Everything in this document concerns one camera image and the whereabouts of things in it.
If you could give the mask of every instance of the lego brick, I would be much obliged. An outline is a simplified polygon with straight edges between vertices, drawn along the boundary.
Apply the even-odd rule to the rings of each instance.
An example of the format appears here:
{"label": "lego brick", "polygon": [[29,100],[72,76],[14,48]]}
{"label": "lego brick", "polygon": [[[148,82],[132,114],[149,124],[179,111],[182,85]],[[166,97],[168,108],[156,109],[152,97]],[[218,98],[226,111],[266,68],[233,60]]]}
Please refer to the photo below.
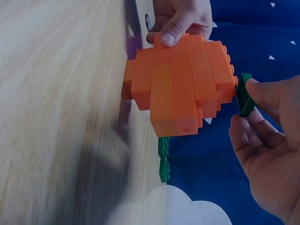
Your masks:
{"label": "lego brick", "polygon": [[153,65],[170,65],[170,52],[169,47],[160,43],[160,32],[154,33]]}
{"label": "lego brick", "polygon": [[139,110],[150,109],[151,78],[152,49],[138,50],[135,59],[131,94]]}
{"label": "lego brick", "polygon": [[247,80],[252,78],[251,74],[242,73],[240,83],[236,89],[236,99],[238,101],[239,111],[241,117],[247,117],[254,110],[255,102],[249,96],[246,90]]}
{"label": "lego brick", "polygon": [[150,121],[158,137],[176,136],[172,108],[171,66],[153,66]]}
{"label": "lego brick", "polygon": [[158,155],[161,159],[166,159],[169,156],[169,137],[158,138]]}
{"label": "lego brick", "polygon": [[172,106],[177,135],[198,133],[197,109],[192,71],[187,49],[181,38],[171,49]]}
{"label": "lego brick", "polygon": [[188,52],[192,73],[211,71],[210,60],[202,35],[192,35],[188,37]]}
{"label": "lego brick", "polygon": [[216,89],[222,92],[221,103],[230,103],[234,94],[232,67],[220,41],[205,42]]}
{"label": "lego brick", "polygon": [[203,127],[203,113],[202,108],[197,108],[197,120],[198,120],[198,128]]}
{"label": "lego brick", "polygon": [[166,159],[160,160],[159,176],[162,183],[166,183],[170,179],[170,166]]}
{"label": "lego brick", "polygon": [[197,107],[202,108],[202,117],[217,116],[218,95],[212,72],[193,73],[195,98]]}
{"label": "lego brick", "polygon": [[127,60],[123,83],[128,92],[131,91],[132,77],[135,71],[135,60]]}

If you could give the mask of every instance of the hand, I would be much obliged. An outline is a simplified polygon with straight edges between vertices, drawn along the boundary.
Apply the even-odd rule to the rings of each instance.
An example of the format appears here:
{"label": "hand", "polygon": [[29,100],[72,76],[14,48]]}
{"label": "hand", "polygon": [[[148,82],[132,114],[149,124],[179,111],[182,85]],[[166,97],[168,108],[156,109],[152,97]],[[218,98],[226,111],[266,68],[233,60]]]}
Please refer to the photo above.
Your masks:
{"label": "hand", "polygon": [[300,224],[300,76],[246,88],[279,123],[284,134],[257,109],[247,119],[233,116],[229,135],[257,203],[286,224]]}
{"label": "hand", "polygon": [[[206,39],[212,31],[209,0],[153,0],[155,24],[152,32],[161,31],[161,42],[174,46],[185,32],[202,34]],[[147,41],[153,44],[153,33]]]}

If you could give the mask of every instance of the green lego piece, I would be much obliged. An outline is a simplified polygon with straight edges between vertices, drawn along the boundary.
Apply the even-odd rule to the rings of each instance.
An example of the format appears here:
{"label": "green lego piece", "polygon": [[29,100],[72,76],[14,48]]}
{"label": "green lego piece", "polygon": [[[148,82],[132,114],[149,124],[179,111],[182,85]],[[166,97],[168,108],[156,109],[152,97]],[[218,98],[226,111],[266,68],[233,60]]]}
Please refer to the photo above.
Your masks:
{"label": "green lego piece", "polygon": [[170,179],[170,167],[166,159],[160,160],[159,176],[162,183],[166,183]]}
{"label": "green lego piece", "polygon": [[247,117],[254,110],[255,102],[249,96],[246,90],[247,80],[252,78],[251,74],[242,73],[239,85],[236,89],[236,99],[238,101],[239,111],[241,117]]}
{"label": "green lego piece", "polygon": [[169,156],[169,137],[158,138],[158,155],[161,159],[166,159]]}

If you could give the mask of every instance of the blue fabric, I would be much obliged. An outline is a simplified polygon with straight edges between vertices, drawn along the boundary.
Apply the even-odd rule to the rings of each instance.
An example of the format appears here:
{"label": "blue fabric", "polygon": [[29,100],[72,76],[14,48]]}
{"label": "blue fabric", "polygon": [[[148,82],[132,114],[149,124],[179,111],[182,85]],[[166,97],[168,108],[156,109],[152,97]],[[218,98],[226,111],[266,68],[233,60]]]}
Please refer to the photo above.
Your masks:
{"label": "blue fabric", "polygon": [[[227,46],[238,77],[248,72],[260,82],[269,82],[300,72],[300,2],[274,2],[275,7],[261,0],[211,1],[217,28],[210,38]],[[233,152],[228,129],[231,117],[239,112],[236,100],[221,107],[210,125],[203,121],[198,135],[171,138],[168,184],[182,189],[193,201],[218,204],[233,225],[281,225],[252,198]]]}

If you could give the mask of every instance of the orange lego brick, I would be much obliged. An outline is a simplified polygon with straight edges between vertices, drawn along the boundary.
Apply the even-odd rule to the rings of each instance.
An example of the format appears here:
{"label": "orange lego brick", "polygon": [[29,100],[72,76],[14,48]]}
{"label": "orange lego brick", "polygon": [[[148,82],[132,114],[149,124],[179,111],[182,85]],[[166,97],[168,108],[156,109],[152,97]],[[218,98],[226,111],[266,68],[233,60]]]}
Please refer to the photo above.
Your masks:
{"label": "orange lego brick", "polygon": [[210,60],[202,35],[192,35],[188,37],[188,52],[192,73],[211,71]]}
{"label": "orange lego brick", "polygon": [[172,106],[177,135],[198,133],[192,71],[184,36],[171,49]]}
{"label": "orange lego brick", "polygon": [[217,116],[218,95],[212,72],[193,73],[195,98],[197,107],[202,108],[202,117]]}
{"label": "orange lego brick", "polygon": [[154,33],[153,65],[170,65],[170,52],[169,47],[160,43],[160,32]]}
{"label": "orange lego brick", "polygon": [[151,78],[152,49],[138,50],[134,64],[131,94],[139,110],[150,109]]}
{"label": "orange lego brick", "polygon": [[128,92],[131,91],[132,77],[135,68],[135,60],[127,60],[123,83]]}
{"label": "orange lego brick", "polygon": [[233,98],[235,81],[224,46],[220,41],[205,42],[204,44],[210,59],[216,89],[222,93],[221,103],[230,103]]}
{"label": "orange lego brick", "polygon": [[197,118],[198,118],[198,128],[202,128],[203,127],[202,108],[197,108]]}
{"label": "orange lego brick", "polygon": [[173,119],[170,65],[152,68],[150,121],[158,137],[177,135]]}

